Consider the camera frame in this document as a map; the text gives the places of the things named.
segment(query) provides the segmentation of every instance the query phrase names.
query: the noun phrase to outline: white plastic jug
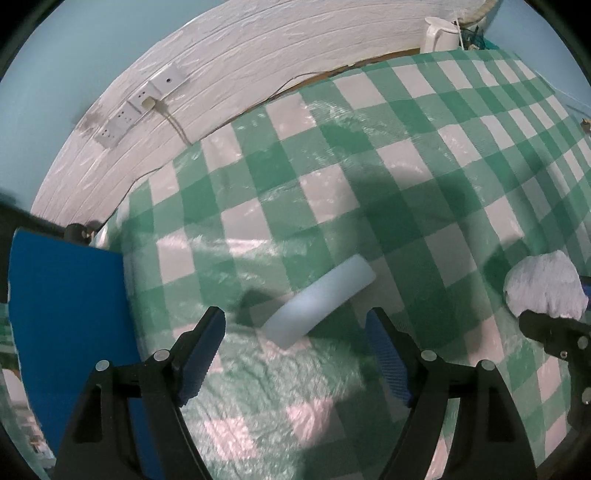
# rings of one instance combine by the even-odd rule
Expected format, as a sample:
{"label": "white plastic jug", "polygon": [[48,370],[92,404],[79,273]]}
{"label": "white plastic jug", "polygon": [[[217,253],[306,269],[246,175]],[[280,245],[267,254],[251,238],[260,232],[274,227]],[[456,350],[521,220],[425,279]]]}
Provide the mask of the white plastic jug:
{"label": "white plastic jug", "polygon": [[427,28],[421,45],[421,53],[455,50],[460,42],[460,29],[447,20],[437,17],[425,18]]}

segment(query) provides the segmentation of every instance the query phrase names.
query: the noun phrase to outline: electrical outlet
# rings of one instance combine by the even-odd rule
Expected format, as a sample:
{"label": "electrical outlet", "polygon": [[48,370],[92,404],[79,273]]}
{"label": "electrical outlet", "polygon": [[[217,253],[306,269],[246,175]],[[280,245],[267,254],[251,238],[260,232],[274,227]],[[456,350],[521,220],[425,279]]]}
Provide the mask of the electrical outlet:
{"label": "electrical outlet", "polygon": [[125,130],[113,120],[107,121],[95,135],[95,140],[105,148],[114,147],[125,135]]}
{"label": "electrical outlet", "polygon": [[162,98],[162,93],[160,93],[152,82],[144,83],[131,97],[128,98],[127,101],[143,115],[147,110],[142,106],[142,102],[148,97],[152,97],[155,100],[160,100]]}
{"label": "electrical outlet", "polygon": [[161,98],[176,90],[185,80],[187,80],[187,76],[174,63],[166,65],[150,78],[150,82],[162,93]]}
{"label": "electrical outlet", "polygon": [[121,130],[127,132],[127,130],[134,126],[140,118],[142,118],[142,114],[138,112],[131,103],[125,102],[111,117],[111,120],[113,120]]}

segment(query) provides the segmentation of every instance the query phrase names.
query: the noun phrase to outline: blue board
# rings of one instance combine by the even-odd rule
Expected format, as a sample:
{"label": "blue board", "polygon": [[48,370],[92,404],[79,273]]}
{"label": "blue board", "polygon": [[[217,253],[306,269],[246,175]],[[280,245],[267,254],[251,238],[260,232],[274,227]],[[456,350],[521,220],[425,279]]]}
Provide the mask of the blue board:
{"label": "blue board", "polygon": [[[46,440],[59,451],[98,360],[140,361],[120,254],[19,230],[12,243],[9,318],[22,380]],[[143,405],[130,402],[145,473],[159,466]]]}

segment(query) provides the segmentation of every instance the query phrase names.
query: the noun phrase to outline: bolt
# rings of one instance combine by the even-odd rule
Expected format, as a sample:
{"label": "bolt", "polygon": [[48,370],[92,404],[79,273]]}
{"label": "bolt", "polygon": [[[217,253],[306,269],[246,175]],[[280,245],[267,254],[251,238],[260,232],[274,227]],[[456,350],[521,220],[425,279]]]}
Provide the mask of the bolt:
{"label": "bolt", "polygon": [[433,350],[423,350],[421,357],[427,362],[433,362],[437,358],[437,354]]}
{"label": "bolt", "polygon": [[488,370],[489,372],[492,372],[496,368],[496,365],[490,360],[483,360],[480,364],[484,370]]}
{"label": "bolt", "polygon": [[109,368],[109,361],[108,360],[100,360],[96,363],[95,369],[97,372],[103,372]]}
{"label": "bolt", "polygon": [[164,362],[170,356],[170,352],[168,350],[162,349],[158,350],[154,354],[154,360],[157,362]]}
{"label": "bolt", "polygon": [[581,400],[585,405],[589,405],[591,403],[591,387],[587,387],[583,390]]}
{"label": "bolt", "polygon": [[579,337],[579,340],[577,340],[577,346],[581,350],[585,350],[587,348],[588,344],[589,344],[589,339],[587,337]]}

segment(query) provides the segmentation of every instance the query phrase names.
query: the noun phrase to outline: blue wall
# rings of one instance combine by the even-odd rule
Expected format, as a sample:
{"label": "blue wall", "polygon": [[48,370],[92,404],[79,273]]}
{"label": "blue wall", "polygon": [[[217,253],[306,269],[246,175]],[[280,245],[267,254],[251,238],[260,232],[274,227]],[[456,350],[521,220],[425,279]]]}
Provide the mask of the blue wall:
{"label": "blue wall", "polygon": [[101,93],[159,40],[222,0],[65,0],[0,82],[0,200],[28,210]]}
{"label": "blue wall", "polygon": [[558,34],[524,0],[502,0],[485,37],[542,75],[571,115],[591,118],[589,82]]}

